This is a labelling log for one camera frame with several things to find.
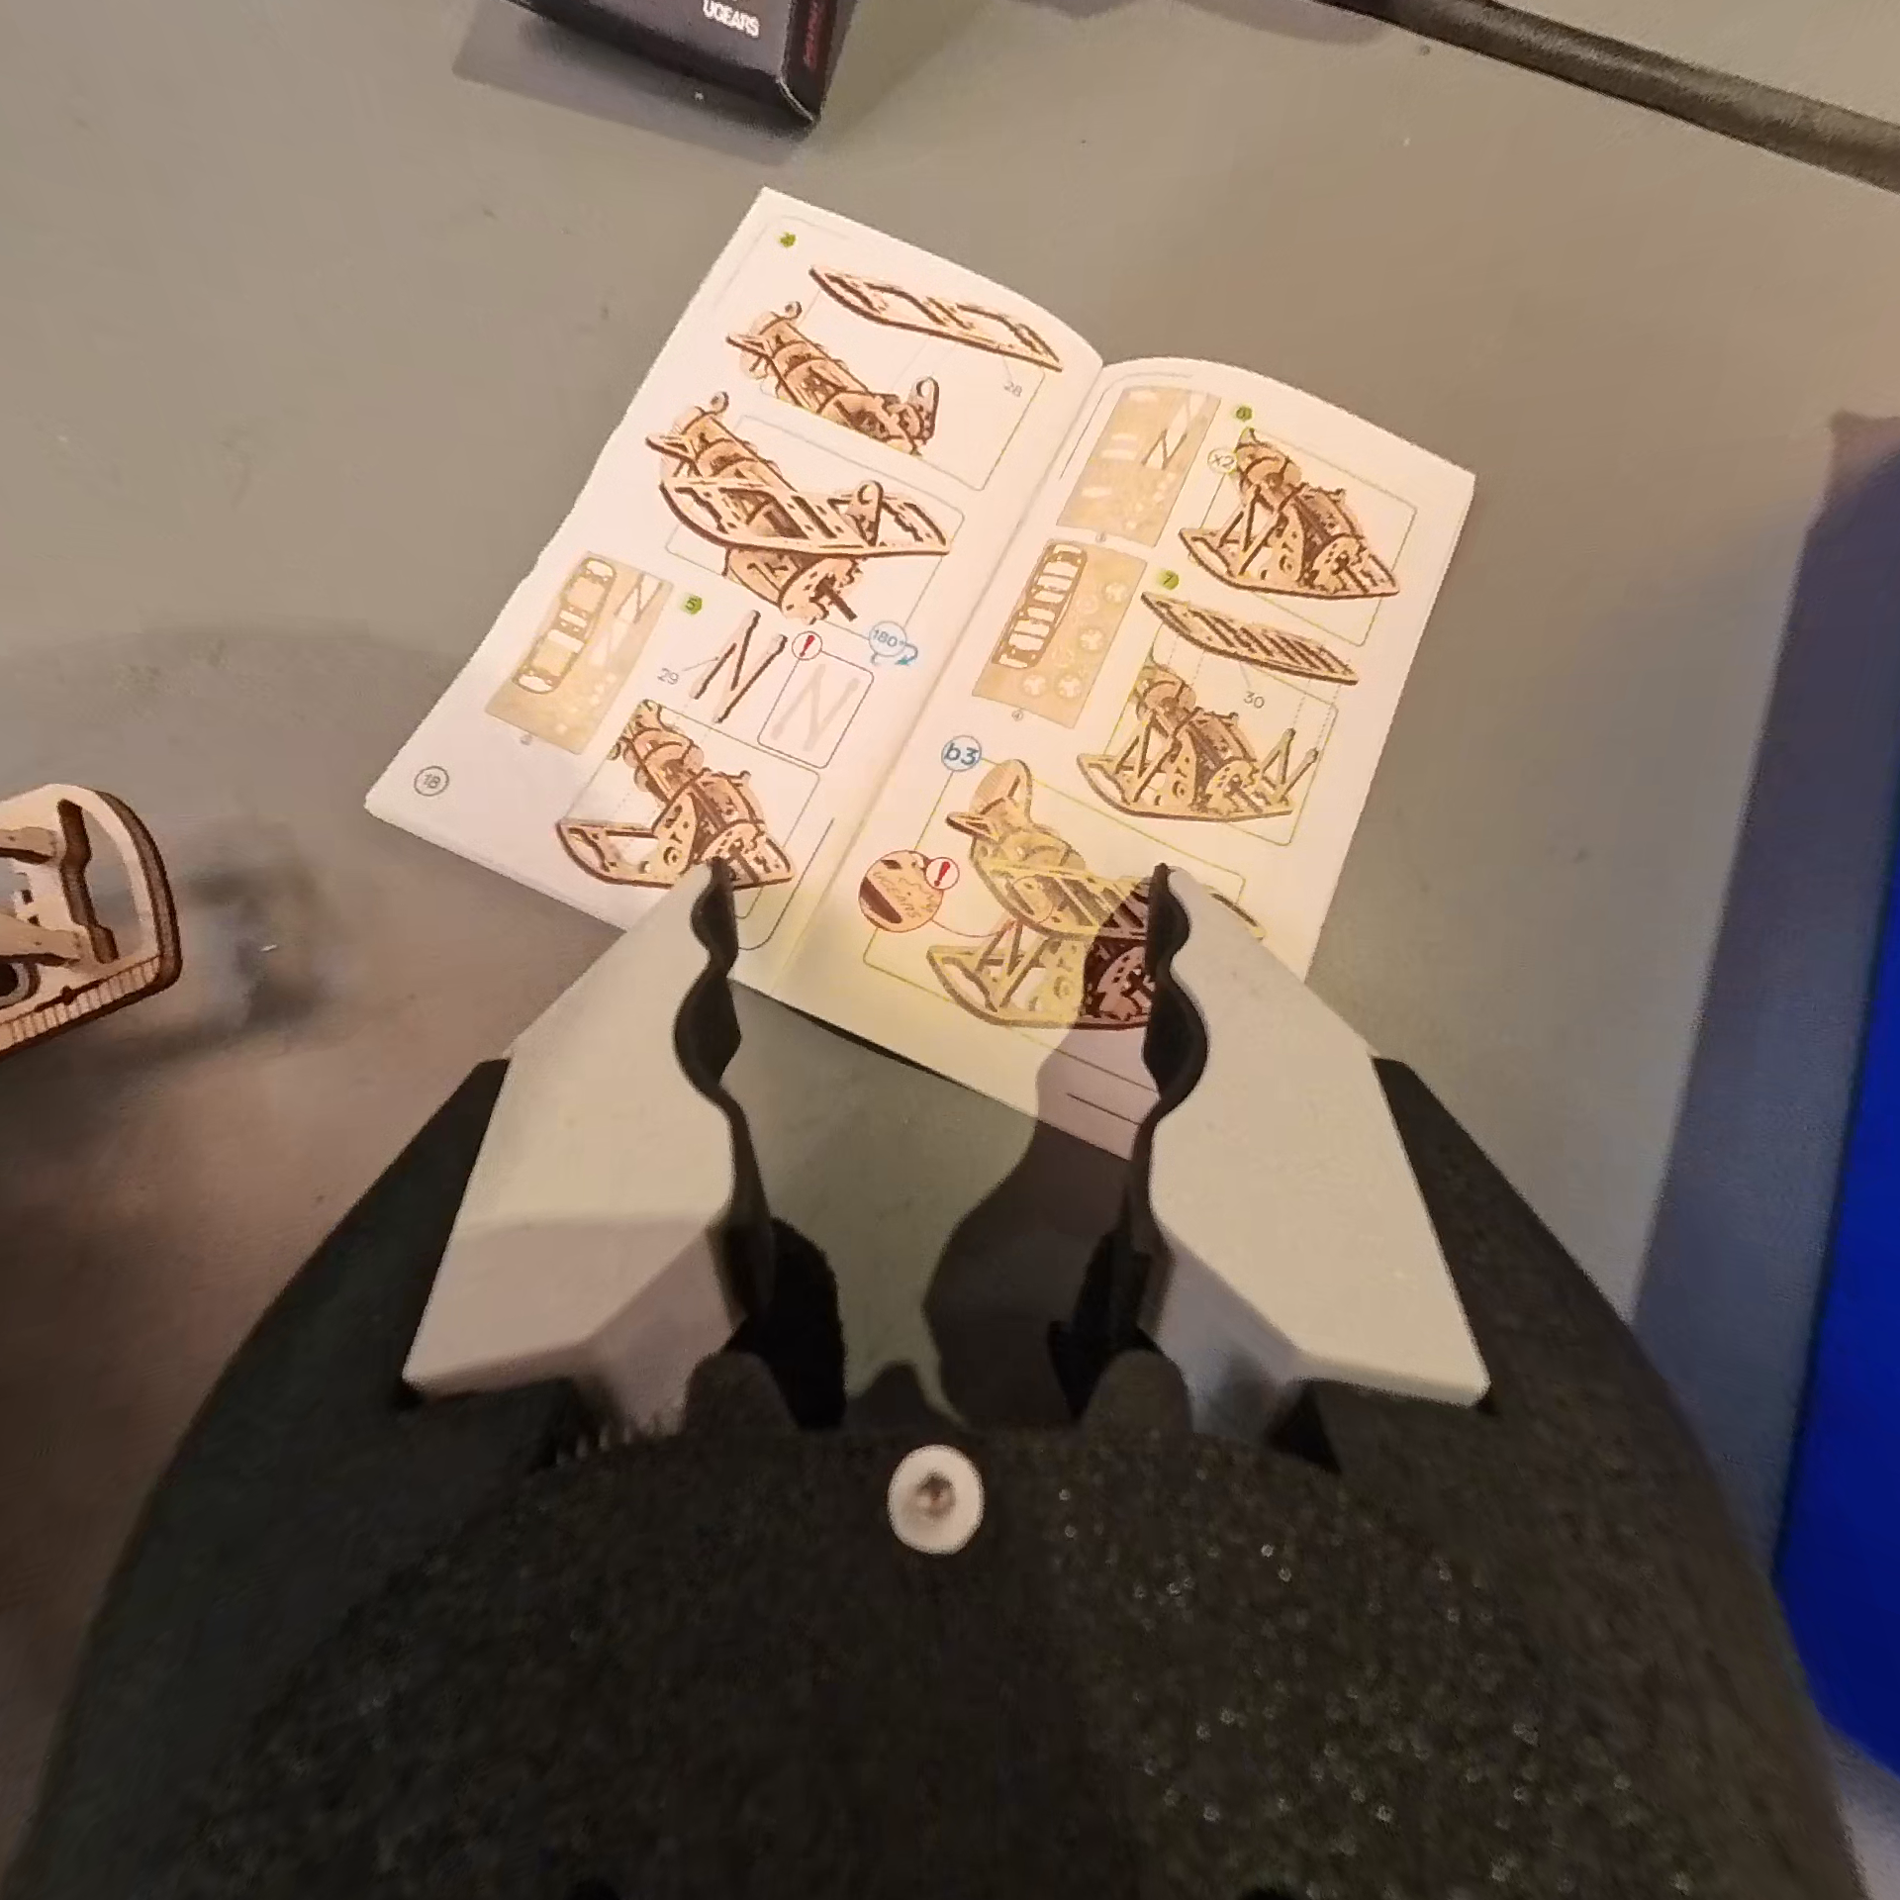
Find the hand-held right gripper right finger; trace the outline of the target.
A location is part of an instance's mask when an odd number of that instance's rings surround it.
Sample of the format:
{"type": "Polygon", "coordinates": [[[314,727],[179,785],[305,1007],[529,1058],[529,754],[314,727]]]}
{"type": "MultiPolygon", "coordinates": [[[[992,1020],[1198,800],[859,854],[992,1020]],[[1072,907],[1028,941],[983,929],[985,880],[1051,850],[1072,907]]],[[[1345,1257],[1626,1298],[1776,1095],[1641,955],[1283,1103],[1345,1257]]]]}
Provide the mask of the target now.
{"type": "Polygon", "coordinates": [[[1051,1326],[1066,1407],[1132,1355],[1237,1439],[1318,1383],[1481,1404],[1488,1373],[1365,1040],[1183,869],[1151,874],[1144,962],[1154,1104],[1051,1326]]]}

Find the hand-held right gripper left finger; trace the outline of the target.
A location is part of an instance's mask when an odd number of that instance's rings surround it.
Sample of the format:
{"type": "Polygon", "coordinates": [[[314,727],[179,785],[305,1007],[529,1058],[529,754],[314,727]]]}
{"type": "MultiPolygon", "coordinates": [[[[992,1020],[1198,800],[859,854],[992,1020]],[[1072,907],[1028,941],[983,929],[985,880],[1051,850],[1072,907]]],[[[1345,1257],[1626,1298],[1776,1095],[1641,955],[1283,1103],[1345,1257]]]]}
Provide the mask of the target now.
{"type": "Polygon", "coordinates": [[[735,889],[688,869],[514,1035],[402,1379],[444,1400],[562,1380],[621,1433],[756,1355],[804,1430],[846,1410],[840,1287],[774,1220],[724,1083],[735,889]]]}

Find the wooden model airplane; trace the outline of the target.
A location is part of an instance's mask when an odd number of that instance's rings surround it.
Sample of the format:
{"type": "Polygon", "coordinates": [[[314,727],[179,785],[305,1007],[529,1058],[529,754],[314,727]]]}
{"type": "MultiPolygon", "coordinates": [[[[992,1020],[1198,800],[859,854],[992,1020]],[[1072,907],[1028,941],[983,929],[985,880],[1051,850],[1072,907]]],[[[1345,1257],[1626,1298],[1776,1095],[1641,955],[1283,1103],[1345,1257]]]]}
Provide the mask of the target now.
{"type": "Polygon", "coordinates": [[[45,782],[2,797],[2,1053],[144,1004],[183,973],[176,901],[138,811],[45,782]]]}

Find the model instruction booklet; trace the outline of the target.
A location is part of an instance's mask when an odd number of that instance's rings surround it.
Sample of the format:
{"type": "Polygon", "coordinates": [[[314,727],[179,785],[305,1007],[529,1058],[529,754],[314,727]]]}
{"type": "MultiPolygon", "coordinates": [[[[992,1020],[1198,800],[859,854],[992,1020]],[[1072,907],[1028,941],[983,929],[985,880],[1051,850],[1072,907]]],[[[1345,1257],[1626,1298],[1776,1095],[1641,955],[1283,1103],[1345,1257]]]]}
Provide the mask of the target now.
{"type": "Polygon", "coordinates": [[[765,187],[561,527],[366,794],[1129,1154],[1148,877],[1303,977],[1472,469],[765,187]]]}

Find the grey desk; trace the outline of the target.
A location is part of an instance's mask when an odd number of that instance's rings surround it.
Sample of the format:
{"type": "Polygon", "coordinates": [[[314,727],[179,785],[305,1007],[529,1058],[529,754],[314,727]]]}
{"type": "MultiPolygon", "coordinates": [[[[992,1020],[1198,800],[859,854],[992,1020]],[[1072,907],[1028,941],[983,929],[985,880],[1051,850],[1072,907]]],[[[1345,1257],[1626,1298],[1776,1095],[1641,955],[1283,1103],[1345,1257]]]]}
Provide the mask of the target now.
{"type": "Polygon", "coordinates": [[[6,1067],[2,1513],[113,1540],[598,947],[363,794],[759,184],[1476,475],[1322,991],[1782,1480],[1897,773],[1897,198],[1306,2],[868,2],[804,139],[505,2],[2,8],[2,767],[170,999],[6,1067]]]}

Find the blue plastic bin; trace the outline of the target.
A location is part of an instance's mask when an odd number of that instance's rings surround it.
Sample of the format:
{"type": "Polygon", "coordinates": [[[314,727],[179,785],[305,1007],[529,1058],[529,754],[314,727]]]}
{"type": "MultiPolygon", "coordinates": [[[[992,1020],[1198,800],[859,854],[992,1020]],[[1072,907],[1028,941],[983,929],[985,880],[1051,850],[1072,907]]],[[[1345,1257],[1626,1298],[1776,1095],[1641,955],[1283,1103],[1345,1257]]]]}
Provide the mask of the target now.
{"type": "Polygon", "coordinates": [[[1897,1774],[1897,450],[1840,495],[1826,604],[1867,736],[1840,826],[1855,949],[1846,1080],[1773,1582],[1818,1713],[1897,1774]]]}

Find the black cardboard box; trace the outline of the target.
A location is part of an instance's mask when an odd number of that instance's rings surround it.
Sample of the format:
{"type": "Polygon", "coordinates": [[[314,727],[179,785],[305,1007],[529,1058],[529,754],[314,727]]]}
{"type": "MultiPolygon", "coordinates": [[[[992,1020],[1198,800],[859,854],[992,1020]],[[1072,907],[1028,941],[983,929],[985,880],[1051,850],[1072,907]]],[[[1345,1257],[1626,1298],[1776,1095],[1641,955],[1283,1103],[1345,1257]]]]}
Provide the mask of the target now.
{"type": "Polygon", "coordinates": [[[513,2],[540,27],[694,81],[783,127],[820,120],[855,2],[513,2]]]}

